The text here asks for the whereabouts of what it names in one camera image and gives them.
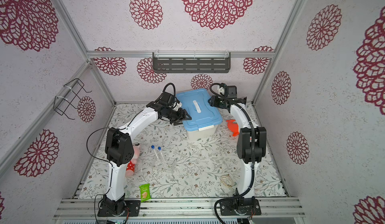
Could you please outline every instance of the leaf pattern tablecloth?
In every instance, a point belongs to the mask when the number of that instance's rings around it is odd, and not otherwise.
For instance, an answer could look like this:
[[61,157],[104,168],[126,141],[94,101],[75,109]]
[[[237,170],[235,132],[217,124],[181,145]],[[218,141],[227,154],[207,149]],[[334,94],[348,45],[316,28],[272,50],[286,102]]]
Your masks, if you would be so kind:
[[[119,127],[129,122],[145,104],[120,104],[109,127]],[[247,111],[255,120],[251,104]],[[189,141],[183,125],[170,125],[167,121],[157,120],[147,126],[133,141],[140,144],[140,158],[135,174],[125,180],[126,198],[139,198],[139,185],[150,183],[153,198],[203,198],[228,197],[234,193],[240,178],[241,163],[236,153],[238,136],[233,137],[225,120],[232,119],[227,110],[220,109],[223,122],[214,135],[198,141]],[[96,157],[105,159],[105,139]],[[151,145],[161,146],[166,159],[176,159],[173,173],[152,169],[154,154]],[[255,196],[286,196],[282,182],[275,169],[274,160],[266,150],[266,156],[256,172]],[[79,198],[94,198],[107,190],[108,163],[95,159],[85,180]],[[234,186],[229,188],[221,181],[229,176]]]

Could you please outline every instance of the red flower pattern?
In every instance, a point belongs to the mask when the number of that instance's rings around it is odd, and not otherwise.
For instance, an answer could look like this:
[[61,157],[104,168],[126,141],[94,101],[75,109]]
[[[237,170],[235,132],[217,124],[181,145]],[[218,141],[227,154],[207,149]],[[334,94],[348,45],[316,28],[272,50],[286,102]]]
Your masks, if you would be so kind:
[[37,177],[50,169],[58,152],[59,143],[55,134],[50,130],[43,130],[13,169],[19,175]]
[[131,0],[130,12],[135,23],[144,29],[154,29],[163,19],[158,0]]
[[1,192],[0,192],[0,220],[1,220],[1,214],[3,214],[4,210],[4,198],[1,197]]
[[375,24],[365,31],[365,39],[356,54],[356,86],[365,93],[365,101],[378,106],[385,115],[385,7]]
[[137,71],[144,81],[149,83],[159,83],[164,81],[167,74],[165,73],[155,73],[152,68],[152,58],[144,58],[140,60],[137,66]]
[[[274,49],[272,47],[261,46],[259,48],[255,48],[253,51],[271,52],[274,51]],[[269,61],[269,58],[245,58],[243,60],[243,68],[246,72],[254,75],[263,73]]]
[[58,21],[50,0],[0,0],[1,38],[22,50],[49,48]]
[[182,0],[184,10],[190,14],[191,20],[201,27],[224,28],[234,24],[253,4],[253,0]]
[[191,79],[191,87],[195,90],[199,88],[205,88],[208,90],[212,83],[213,83],[213,80],[209,75],[201,74],[201,73],[198,75],[195,75]]
[[[95,51],[114,51],[110,48],[101,47],[95,49]],[[94,58],[96,66],[109,75],[117,76],[126,71],[126,62],[124,58]]]
[[272,97],[277,105],[288,100],[291,91],[291,82],[288,73],[281,71],[274,77],[272,84]]
[[354,224],[385,223],[385,200],[380,196],[376,198],[367,196],[365,199],[360,199],[354,208]]
[[79,104],[77,105],[77,113],[82,121],[92,121],[96,113],[94,101],[88,96],[81,98]]
[[337,5],[329,5],[315,15],[307,33],[307,44],[312,50],[327,46],[338,32],[341,25],[341,9]]
[[286,149],[290,158],[297,164],[304,164],[309,157],[309,145],[305,137],[298,132],[289,135]]

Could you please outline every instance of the plastic storage container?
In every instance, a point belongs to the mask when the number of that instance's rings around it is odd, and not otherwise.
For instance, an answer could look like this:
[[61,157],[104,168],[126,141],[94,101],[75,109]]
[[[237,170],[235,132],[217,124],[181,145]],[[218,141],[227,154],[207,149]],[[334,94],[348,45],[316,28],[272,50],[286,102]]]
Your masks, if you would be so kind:
[[218,109],[209,105],[210,95],[206,89],[179,93],[176,97],[191,116],[190,121],[183,121],[189,140],[195,141],[215,133],[223,119]]

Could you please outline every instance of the white lid handle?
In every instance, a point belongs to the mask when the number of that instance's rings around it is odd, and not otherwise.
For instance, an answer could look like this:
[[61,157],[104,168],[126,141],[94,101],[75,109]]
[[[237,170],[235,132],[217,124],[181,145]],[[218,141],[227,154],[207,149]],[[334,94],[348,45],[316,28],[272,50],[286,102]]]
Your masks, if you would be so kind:
[[201,112],[201,109],[200,109],[200,107],[199,107],[199,105],[198,105],[198,102],[197,102],[196,100],[194,100],[193,103],[194,103],[194,105],[195,105],[196,111],[197,111],[198,113],[200,113],[200,112]]

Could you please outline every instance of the pink plush toy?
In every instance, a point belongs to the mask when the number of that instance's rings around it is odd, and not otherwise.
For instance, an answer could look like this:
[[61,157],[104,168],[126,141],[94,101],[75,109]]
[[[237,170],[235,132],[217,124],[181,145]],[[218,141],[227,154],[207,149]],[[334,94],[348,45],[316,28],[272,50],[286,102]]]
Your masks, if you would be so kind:
[[134,148],[134,156],[132,157],[130,162],[128,162],[128,165],[126,168],[126,177],[130,177],[134,175],[135,165],[138,163],[139,154],[141,153],[138,145],[134,145],[133,148]]

